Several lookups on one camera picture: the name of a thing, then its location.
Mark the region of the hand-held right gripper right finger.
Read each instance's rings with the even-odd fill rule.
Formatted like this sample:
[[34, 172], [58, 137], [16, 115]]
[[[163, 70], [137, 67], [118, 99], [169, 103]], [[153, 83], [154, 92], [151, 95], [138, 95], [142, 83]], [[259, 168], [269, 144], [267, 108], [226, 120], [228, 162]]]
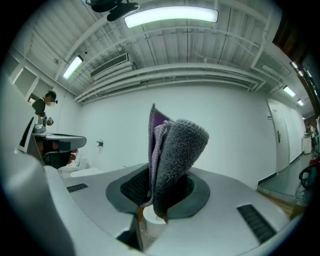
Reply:
[[[170, 219], [146, 250], [147, 256], [270, 256], [301, 220], [301, 216], [290, 220], [280, 207], [237, 179], [195, 167], [190, 173], [208, 184], [207, 203], [192, 217]], [[275, 231], [264, 243], [238, 211], [246, 205]]]

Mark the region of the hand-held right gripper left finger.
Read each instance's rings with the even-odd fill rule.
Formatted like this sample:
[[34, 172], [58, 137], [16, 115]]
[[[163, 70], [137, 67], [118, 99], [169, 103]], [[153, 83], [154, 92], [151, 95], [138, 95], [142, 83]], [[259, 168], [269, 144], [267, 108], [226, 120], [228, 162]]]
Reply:
[[46, 166], [44, 172], [54, 206], [76, 251], [141, 251], [143, 243], [137, 210], [118, 212], [106, 196], [114, 180], [143, 167], [123, 169], [75, 178], [61, 178]]

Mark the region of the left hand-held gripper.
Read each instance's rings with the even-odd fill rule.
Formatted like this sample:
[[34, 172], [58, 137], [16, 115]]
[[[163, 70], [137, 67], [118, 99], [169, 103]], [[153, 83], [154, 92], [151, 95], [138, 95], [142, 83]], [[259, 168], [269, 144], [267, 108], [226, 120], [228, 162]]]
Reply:
[[44, 166], [56, 169], [67, 165], [70, 152], [86, 145], [84, 136], [50, 133], [43, 118], [31, 117], [18, 149], [38, 159]]

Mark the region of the grey purple cleaning cloth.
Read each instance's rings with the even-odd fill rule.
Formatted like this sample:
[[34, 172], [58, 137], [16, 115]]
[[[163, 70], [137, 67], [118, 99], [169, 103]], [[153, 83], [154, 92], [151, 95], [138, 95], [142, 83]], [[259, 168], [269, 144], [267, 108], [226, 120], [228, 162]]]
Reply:
[[208, 132], [186, 120], [172, 120], [152, 105], [148, 121], [149, 191], [144, 206], [168, 221], [194, 216], [207, 203], [208, 184], [189, 171], [209, 141]]

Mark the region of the person's left hand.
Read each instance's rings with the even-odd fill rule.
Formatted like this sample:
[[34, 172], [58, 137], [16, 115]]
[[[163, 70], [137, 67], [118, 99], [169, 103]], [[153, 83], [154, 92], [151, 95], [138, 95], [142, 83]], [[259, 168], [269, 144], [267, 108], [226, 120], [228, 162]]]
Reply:
[[72, 161], [74, 161], [76, 159], [77, 152], [78, 152], [78, 149], [74, 149], [70, 152], [67, 164], [70, 164]]

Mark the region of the long ceiling light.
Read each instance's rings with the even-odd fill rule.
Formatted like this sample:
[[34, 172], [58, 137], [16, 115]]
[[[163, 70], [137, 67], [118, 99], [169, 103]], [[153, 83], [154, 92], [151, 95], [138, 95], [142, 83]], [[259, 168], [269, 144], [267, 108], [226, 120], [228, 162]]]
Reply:
[[80, 55], [77, 55], [75, 59], [70, 63], [62, 77], [68, 80], [71, 74], [78, 68], [79, 65], [82, 64], [83, 61], [84, 59]]

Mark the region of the white door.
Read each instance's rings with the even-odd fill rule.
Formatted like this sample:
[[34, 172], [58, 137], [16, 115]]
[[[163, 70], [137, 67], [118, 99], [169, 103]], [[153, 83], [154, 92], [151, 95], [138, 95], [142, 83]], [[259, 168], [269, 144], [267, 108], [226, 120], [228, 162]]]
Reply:
[[276, 139], [276, 172], [279, 173], [290, 165], [288, 129], [281, 104], [272, 99], [268, 99], [267, 102], [274, 124]]

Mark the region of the black rubber wheel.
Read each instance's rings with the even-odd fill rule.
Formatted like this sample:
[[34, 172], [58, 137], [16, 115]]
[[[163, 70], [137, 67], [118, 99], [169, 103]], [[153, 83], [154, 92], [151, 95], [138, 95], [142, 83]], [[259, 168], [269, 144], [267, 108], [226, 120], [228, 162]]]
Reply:
[[315, 166], [308, 166], [299, 174], [299, 180], [301, 185], [305, 189], [313, 189], [315, 187], [317, 170]]

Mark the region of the white air conditioner unit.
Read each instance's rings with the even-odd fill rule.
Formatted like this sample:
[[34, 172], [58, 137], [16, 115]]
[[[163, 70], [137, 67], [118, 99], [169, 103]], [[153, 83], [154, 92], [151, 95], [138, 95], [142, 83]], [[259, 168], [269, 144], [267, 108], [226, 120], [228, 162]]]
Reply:
[[133, 58], [129, 53], [123, 53], [117, 57], [114, 57], [111, 60], [101, 64], [95, 70], [90, 73], [90, 77], [92, 80], [99, 80], [107, 75], [115, 73], [124, 68], [133, 66]]

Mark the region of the white cabinet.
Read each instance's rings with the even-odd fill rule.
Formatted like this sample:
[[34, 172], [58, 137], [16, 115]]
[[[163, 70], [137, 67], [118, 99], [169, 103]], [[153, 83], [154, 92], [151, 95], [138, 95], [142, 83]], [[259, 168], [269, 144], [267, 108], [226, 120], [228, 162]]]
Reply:
[[312, 140], [310, 136], [304, 136], [302, 138], [302, 152], [307, 155], [312, 152]]

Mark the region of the large oblong ceiling light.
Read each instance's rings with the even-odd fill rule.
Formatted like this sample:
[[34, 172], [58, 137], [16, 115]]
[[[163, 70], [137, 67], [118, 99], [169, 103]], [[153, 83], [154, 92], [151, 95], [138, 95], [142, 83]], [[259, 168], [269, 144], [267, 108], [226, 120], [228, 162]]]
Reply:
[[200, 20], [216, 23], [219, 12], [215, 9], [196, 6], [165, 6], [133, 13], [124, 18], [130, 29], [147, 23], [165, 20]]

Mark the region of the high white window frame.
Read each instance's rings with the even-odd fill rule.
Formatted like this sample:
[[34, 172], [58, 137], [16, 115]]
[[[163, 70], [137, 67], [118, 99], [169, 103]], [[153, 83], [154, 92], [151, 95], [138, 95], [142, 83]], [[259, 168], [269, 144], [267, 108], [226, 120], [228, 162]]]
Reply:
[[45, 96], [53, 87], [46, 83], [40, 76], [24, 67], [13, 56], [9, 55], [5, 65], [9, 77], [18, 88], [24, 98], [33, 103], [36, 99]]

